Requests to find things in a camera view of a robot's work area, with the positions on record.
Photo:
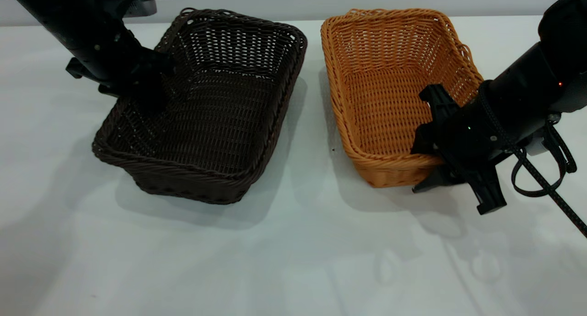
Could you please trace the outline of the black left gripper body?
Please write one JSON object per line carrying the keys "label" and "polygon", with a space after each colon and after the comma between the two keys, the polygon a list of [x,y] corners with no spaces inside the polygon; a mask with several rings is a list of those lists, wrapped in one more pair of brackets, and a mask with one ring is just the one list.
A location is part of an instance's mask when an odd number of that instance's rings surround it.
{"label": "black left gripper body", "polygon": [[174,74],[172,55],[140,44],[66,44],[73,58],[66,71],[102,85],[134,83],[152,74]]}

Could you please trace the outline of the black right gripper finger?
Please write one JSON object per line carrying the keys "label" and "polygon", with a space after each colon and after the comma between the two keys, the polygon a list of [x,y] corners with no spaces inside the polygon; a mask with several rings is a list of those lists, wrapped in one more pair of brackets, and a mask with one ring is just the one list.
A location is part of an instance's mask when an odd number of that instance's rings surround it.
{"label": "black right gripper finger", "polygon": [[425,123],[418,126],[415,131],[415,139],[411,147],[411,155],[437,155],[437,146],[435,143],[435,123]]}
{"label": "black right gripper finger", "polygon": [[416,184],[412,191],[429,191],[436,187],[458,186],[464,179],[449,169],[434,169],[422,182]]}

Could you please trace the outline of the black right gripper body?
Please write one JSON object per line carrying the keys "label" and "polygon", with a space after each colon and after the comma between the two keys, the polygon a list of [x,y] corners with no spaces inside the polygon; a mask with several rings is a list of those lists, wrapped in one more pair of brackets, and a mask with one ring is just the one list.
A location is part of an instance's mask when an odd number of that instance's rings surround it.
{"label": "black right gripper body", "polygon": [[504,146],[485,106],[494,114],[515,101],[521,87],[515,84],[482,84],[476,98],[460,106],[440,84],[430,84],[420,92],[436,124],[437,155],[443,164],[434,169],[449,169],[469,184],[479,201],[480,214],[493,213],[507,205],[503,196],[495,154]]}

